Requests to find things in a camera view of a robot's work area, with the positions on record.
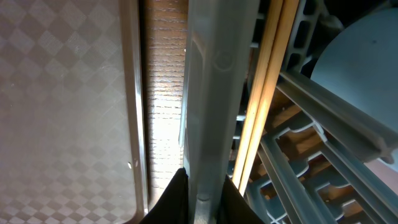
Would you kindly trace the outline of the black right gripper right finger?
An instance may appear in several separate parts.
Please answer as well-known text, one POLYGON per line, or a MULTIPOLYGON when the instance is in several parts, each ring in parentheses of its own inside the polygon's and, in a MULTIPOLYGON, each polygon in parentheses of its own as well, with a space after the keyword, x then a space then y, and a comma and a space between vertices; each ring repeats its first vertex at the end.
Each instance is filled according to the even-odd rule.
POLYGON ((220 209, 216 219, 217 224, 264 224, 264 222, 249 207, 232 180, 226 175, 220 209))

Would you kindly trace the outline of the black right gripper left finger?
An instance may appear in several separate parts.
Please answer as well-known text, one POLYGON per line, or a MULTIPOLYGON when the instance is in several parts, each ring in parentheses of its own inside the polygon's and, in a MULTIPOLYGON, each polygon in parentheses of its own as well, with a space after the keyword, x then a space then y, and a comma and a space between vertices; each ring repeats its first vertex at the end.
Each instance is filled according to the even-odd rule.
POLYGON ((187 224, 188 176, 179 168, 152 210, 140 224, 187 224))

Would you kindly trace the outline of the grey dishwasher rack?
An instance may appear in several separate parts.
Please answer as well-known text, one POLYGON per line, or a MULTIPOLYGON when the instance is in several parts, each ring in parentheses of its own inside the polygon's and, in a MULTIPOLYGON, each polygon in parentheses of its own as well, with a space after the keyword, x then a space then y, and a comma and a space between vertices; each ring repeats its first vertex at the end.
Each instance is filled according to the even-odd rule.
MULTIPOLYGON (((233 177, 269 1, 190 1, 180 145, 190 223, 216 223, 233 177)), ((396 1, 299 1, 248 184, 264 223, 396 223, 394 131, 311 79, 330 42, 396 1)))

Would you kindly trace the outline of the wooden chopstick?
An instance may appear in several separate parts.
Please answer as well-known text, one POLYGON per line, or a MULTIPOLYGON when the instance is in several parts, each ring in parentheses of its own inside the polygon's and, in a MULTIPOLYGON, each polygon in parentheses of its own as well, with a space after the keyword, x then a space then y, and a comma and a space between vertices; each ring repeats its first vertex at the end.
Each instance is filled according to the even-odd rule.
POLYGON ((264 125, 266 123, 271 102, 274 96, 277 79, 284 59, 290 33, 298 9, 299 0, 284 0, 280 12, 279 22, 275 33, 274 43, 272 45, 269 63, 267 66, 264 86, 262 88, 259 106, 257 108, 256 119, 252 130, 248 154, 246 156, 243 175, 239 185, 239 193, 244 195, 248 179, 251 173, 252 165, 256 157, 256 152, 261 140, 264 125))
POLYGON ((246 156, 248 154, 250 138, 256 119, 256 113, 261 98, 262 88, 264 86, 267 66, 269 63, 272 45, 274 43, 280 12, 282 10, 283 0, 270 0, 269 3, 270 4, 267 12, 266 24, 261 42, 259 43, 258 59, 260 60, 260 62, 257 63, 254 73, 254 81, 252 83, 251 93, 246 111, 246 119, 240 138, 241 141, 232 177, 233 184, 238 189, 241 182, 241 177, 243 175, 244 164, 246 156))

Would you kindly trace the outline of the pink cup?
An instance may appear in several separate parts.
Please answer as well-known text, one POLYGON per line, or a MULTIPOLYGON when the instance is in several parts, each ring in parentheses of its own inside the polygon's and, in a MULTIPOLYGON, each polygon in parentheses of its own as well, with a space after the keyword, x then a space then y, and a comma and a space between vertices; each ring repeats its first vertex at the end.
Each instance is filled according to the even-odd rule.
POLYGON ((379 159, 366 162, 365 165, 372 171, 381 181, 383 181, 393 192, 397 194, 398 178, 397 172, 390 169, 379 159))

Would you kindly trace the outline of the dark blue plate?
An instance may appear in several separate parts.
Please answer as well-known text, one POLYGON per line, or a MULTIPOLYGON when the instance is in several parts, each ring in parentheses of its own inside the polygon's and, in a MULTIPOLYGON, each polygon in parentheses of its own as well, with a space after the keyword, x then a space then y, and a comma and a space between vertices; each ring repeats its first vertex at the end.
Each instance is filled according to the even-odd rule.
POLYGON ((311 79, 397 130, 397 9, 375 12, 334 38, 311 79))

